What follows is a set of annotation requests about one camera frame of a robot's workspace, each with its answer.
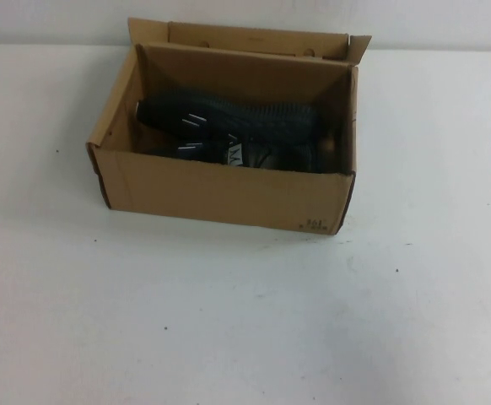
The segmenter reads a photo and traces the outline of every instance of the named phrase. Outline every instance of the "shoe logo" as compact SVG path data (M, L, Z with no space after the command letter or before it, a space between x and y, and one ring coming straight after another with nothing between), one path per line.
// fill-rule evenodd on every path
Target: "shoe logo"
M242 159L242 144L231 146L229 152L227 153L227 165L230 166L242 166L244 165L244 160Z

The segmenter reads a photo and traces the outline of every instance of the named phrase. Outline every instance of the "white surface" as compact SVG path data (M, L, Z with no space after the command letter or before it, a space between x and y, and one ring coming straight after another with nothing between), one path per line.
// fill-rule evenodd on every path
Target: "white surface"
M491 0L0 0L0 42L126 45L126 18L372 34L376 47L491 49Z
M107 210L125 54L0 46L0 404L491 403L491 54L368 52L334 238Z

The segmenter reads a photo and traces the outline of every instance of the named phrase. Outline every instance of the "box lid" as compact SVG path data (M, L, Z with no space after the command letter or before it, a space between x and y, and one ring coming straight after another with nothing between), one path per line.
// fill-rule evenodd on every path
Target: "box lid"
M321 32L265 30L188 24L130 18L133 44L169 42L227 51L270 53L295 57L322 57L358 65L371 36Z

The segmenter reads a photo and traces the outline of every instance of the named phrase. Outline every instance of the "white backdrop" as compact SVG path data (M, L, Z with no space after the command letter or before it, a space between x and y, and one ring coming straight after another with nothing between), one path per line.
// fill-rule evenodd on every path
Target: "white backdrop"
M0 0L0 42L126 44L126 17L372 34L375 47L491 49L491 0Z

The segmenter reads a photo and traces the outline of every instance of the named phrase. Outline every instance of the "cardboard box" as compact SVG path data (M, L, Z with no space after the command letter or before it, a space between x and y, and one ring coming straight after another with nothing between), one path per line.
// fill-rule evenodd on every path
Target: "cardboard box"
M333 235L356 176L358 69L369 36L129 19L132 48L87 142L109 208ZM147 95L189 87L236 102L312 103L331 125L312 174L137 153L165 135L135 120Z

